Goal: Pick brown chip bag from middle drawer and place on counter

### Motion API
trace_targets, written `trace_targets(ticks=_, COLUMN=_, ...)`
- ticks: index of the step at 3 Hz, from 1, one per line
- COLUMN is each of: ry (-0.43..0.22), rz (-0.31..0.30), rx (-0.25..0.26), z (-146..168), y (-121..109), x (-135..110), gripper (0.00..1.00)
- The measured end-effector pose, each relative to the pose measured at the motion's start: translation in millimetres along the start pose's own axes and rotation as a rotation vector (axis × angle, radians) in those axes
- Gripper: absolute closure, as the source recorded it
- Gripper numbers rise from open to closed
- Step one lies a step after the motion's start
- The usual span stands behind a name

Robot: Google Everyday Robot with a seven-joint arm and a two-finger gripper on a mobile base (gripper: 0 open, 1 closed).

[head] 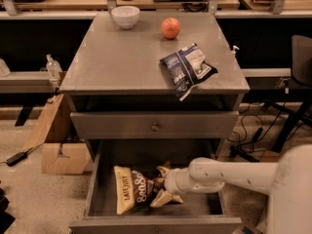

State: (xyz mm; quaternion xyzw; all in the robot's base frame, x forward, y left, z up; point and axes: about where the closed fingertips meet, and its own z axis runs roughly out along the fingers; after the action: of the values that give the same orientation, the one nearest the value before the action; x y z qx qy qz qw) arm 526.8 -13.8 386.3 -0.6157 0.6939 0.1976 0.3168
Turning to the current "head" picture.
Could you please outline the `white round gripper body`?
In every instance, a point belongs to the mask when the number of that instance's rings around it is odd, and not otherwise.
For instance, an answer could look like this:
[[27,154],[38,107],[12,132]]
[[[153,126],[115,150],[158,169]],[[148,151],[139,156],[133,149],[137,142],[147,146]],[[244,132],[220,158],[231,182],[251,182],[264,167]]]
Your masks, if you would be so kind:
[[167,191],[174,195],[182,195],[193,190],[195,180],[187,168],[169,170],[164,182]]

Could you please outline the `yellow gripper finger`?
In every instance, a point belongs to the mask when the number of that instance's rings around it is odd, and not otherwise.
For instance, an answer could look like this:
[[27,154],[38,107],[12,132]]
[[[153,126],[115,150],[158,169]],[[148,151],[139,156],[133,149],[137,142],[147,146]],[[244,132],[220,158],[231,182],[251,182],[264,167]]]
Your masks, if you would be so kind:
[[151,208],[160,208],[169,202],[171,202],[173,199],[173,194],[168,192],[167,190],[161,189],[155,199],[151,202],[150,207]]
[[159,171],[161,177],[165,177],[168,174],[168,172],[170,171],[169,168],[163,167],[163,166],[158,166],[157,170]]

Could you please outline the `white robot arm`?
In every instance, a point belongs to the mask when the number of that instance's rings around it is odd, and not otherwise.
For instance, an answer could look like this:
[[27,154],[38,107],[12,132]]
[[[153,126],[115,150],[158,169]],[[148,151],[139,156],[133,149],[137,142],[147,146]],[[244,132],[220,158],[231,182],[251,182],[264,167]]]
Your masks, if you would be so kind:
[[312,145],[286,151],[277,162],[219,162],[196,158],[186,168],[163,169],[164,187],[152,201],[159,208],[186,193],[215,193],[225,184],[269,197],[265,234],[311,234]]

